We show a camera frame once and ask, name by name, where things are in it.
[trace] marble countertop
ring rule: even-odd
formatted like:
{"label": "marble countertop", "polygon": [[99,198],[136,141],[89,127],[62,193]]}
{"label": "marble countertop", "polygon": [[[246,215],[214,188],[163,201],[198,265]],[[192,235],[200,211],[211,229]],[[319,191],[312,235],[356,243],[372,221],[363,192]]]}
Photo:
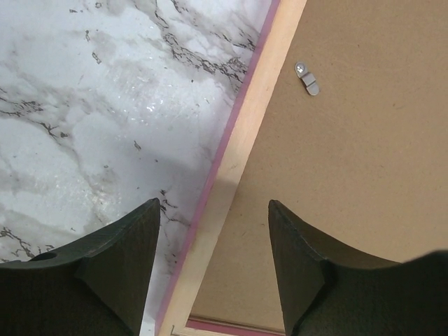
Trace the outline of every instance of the marble countertop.
{"label": "marble countertop", "polygon": [[270,0],[4,0],[0,260],[162,201],[142,335],[176,264]]}

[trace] marble surface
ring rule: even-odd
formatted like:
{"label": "marble surface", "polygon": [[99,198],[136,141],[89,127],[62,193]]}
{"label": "marble surface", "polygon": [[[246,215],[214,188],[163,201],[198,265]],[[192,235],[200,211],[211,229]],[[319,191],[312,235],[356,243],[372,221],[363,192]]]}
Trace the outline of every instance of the marble surface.
{"label": "marble surface", "polygon": [[270,0],[3,0],[0,259],[164,206],[142,335]]}

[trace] metal bracket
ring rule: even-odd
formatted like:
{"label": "metal bracket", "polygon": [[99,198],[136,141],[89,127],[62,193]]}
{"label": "metal bracket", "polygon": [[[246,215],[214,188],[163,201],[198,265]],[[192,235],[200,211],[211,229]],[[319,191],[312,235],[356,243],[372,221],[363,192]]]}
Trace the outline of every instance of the metal bracket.
{"label": "metal bracket", "polygon": [[295,72],[297,76],[302,80],[308,93],[311,96],[315,96],[320,92],[319,86],[316,82],[316,77],[311,72],[308,72],[308,68],[305,63],[297,62],[295,64]]}

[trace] wooden frame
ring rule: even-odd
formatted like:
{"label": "wooden frame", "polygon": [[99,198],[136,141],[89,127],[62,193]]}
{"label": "wooden frame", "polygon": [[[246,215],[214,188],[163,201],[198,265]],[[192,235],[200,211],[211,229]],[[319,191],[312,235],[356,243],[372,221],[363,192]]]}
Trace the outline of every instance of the wooden frame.
{"label": "wooden frame", "polygon": [[204,188],[204,200],[199,202],[184,246],[181,266],[174,274],[162,303],[156,321],[156,335],[228,335],[189,328],[187,322],[306,2],[273,0],[272,26],[250,83],[241,89],[244,96],[241,106],[238,108],[235,103],[237,107],[234,109],[239,111],[232,112],[234,120],[231,116],[226,129],[227,138],[225,132],[218,149],[216,165],[211,168]]}

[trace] wooden frame edge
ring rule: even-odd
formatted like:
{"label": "wooden frame edge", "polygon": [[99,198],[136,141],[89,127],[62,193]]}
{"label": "wooden frame edge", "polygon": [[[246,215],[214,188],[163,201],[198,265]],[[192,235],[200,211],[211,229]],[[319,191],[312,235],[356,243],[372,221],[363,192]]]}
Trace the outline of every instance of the wooden frame edge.
{"label": "wooden frame edge", "polygon": [[216,180],[174,285],[159,336],[228,336],[186,327],[307,0],[280,0]]}

